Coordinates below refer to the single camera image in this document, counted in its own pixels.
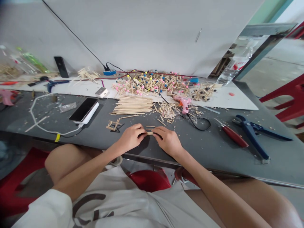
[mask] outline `plastic bottle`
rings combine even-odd
[[[22,48],[17,47],[18,51],[20,51],[20,54],[32,65],[34,65],[38,70],[41,71],[41,73],[49,73],[50,71],[38,60],[36,59],[33,54],[29,52],[25,52]]]
[[[218,77],[217,84],[223,86],[229,84],[237,73],[246,65],[253,54],[253,47],[257,45],[258,41],[251,40],[243,51],[235,53],[231,58],[228,66],[224,69],[222,74]]]
[[[9,59],[9,62],[13,61],[16,64],[14,67],[17,69],[22,70],[27,74],[37,73],[37,70],[17,54],[16,51],[13,52],[6,45],[0,45],[0,50],[2,51],[3,56],[5,56],[6,59]]]

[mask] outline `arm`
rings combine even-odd
[[[53,189],[67,194],[72,202],[75,201],[110,161],[140,144],[146,136],[146,134],[139,136],[142,133],[147,132],[141,124],[127,128],[110,148],[66,175]]]
[[[182,147],[174,131],[164,127],[156,127],[152,131],[156,133],[153,136],[158,145],[193,176],[227,228],[270,228],[269,224],[254,209],[202,167]]]

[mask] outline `white board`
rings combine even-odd
[[[58,77],[52,80],[65,80],[64,78]],[[106,98],[119,98],[119,95],[115,89],[112,88],[112,84],[116,80],[107,80],[104,79],[104,86],[108,89],[109,93],[106,95]],[[52,88],[52,93],[62,93],[62,94],[71,94],[71,95],[81,95],[81,96],[91,96],[95,97],[95,92],[102,87],[102,82],[97,81],[98,84],[95,84],[90,81],[73,81],[66,84],[58,84]],[[29,87],[28,85],[19,86],[18,84],[13,86],[0,85],[0,89],[11,89],[11,90],[24,90],[37,92],[47,92],[46,85],[47,82]],[[170,103],[173,103],[174,100],[171,96],[167,96],[165,92],[162,93],[162,96]],[[147,95],[145,97],[152,98],[155,102],[163,102],[161,96]],[[213,96],[209,101],[195,101],[193,100],[193,105],[197,106],[207,106],[207,107],[218,107],[218,108],[231,108],[231,109],[245,109],[245,110],[258,110],[257,106],[233,83],[229,83],[227,86],[218,88],[216,92],[213,93]]]
[[[54,56],[73,72],[103,69],[41,0],[24,2],[2,6],[0,43],[23,47],[50,70]],[[46,2],[103,63],[207,77],[263,0]]]

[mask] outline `plastic bag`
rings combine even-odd
[[[60,113],[69,111],[69,110],[71,110],[73,108],[76,108],[76,107],[77,107],[76,102],[61,106],[60,107]]]

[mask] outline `wrist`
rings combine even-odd
[[[189,159],[189,156],[191,156],[189,152],[182,148],[178,153],[176,153],[174,159],[182,165],[185,161]]]
[[[108,153],[115,155],[116,156],[115,158],[117,158],[118,156],[120,156],[126,152],[124,147],[121,146],[118,142],[115,142],[112,146],[110,146],[110,148],[108,148],[106,150],[106,152],[107,151],[108,151]]]

